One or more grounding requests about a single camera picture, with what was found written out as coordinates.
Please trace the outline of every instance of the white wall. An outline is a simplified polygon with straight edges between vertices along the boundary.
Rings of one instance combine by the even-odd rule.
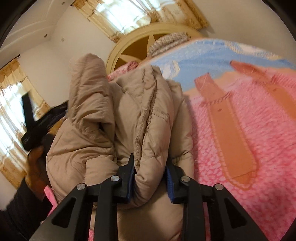
[[[262,0],[193,0],[210,23],[211,38],[260,47],[296,63],[296,42],[278,15]]]
[[[68,99],[68,62],[51,42],[22,53],[18,61],[32,85],[50,106],[59,105]]]
[[[0,209],[3,210],[13,198],[16,189],[0,172]]]
[[[68,7],[57,23],[52,44],[70,62],[86,53],[98,55],[105,63],[115,43],[89,22],[75,7]]]
[[[55,106],[68,99],[71,65],[86,53],[94,53],[106,62],[114,46],[75,7],[68,7],[51,40],[21,53],[18,61],[38,93]]]

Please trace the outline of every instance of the black object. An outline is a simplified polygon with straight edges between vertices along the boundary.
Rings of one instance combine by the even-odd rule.
[[[222,185],[199,184],[184,176],[170,160],[166,165],[167,188],[171,202],[184,203],[182,241],[205,241],[203,203],[207,204],[211,241],[268,241],[244,208]]]
[[[126,166],[102,184],[78,184],[44,221],[30,241],[87,241],[92,205],[97,201],[94,241],[118,241],[117,203],[128,203],[134,177],[131,154]],[[203,202],[207,204],[212,241],[268,241],[256,223],[221,185],[201,185],[183,175],[168,159],[165,178],[174,204],[184,203],[182,241],[205,241]]]
[[[97,202],[94,241],[118,241],[117,203],[132,195],[134,158],[101,184],[78,184],[41,224],[30,241],[87,241],[93,203]]]
[[[296,240],[296,219],[291,224],[288,231],[282,237],[281,241],[295,241]]]
[[[28,93],[22,97],[22,105],[27,132],[21,138],[21,142],[24,149],[30,151],[34,147],[40,146],[42,138],[48,133],[49,129],[66,115],[68,102],[51,108],[37,121],[33,117],[33,109]]]
[[[40,201],[23,179],[6,209],[0,210],[0,240],[28,241],[51,208],[50,201]]]

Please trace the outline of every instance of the beige puffer jacket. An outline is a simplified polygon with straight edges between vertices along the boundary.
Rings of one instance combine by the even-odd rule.
[[[67,119],[46,158],[58,202],[79,183],[116,174],[133,153],[134,195],[118,207],[119,239],[177,240],[183,207],[170,203],[161,179],[168,154],[193,177],[192,127],[180,84],[155,66],[108,83],[103,61],[92,54],[74,70]]]

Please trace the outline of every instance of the metal screw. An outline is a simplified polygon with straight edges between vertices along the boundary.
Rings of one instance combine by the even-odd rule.
[[[77,185],[77,189],[78,190],[83,190],[85,188],[85,184],[84,183],[79,183],[78,185]]]
[[[117,182],[117,181],[119,181],[119,179],[120,179],[119,176],[112,176],[111,177],[111,181],[113,181],[113,182]]]
[[[215,185],[215,188],[217,189],[217,190],[223,190],[223,188],[224,188],[224,186],[222,185],[222,184],[220,184],[220,183],[217,183],[216,185]]]
[[[181,181],[187,183],[187,182],[190,181],[190,177],[188,177],[188,176],[182,176],[182,177],[181,177]]]

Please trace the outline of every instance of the ceiling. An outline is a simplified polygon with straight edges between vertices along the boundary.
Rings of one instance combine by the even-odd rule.
[[[18,54],[49,41],[58,20],[73,1],[38,0],[35,2],[19,18],[0,48],[0,68]]]

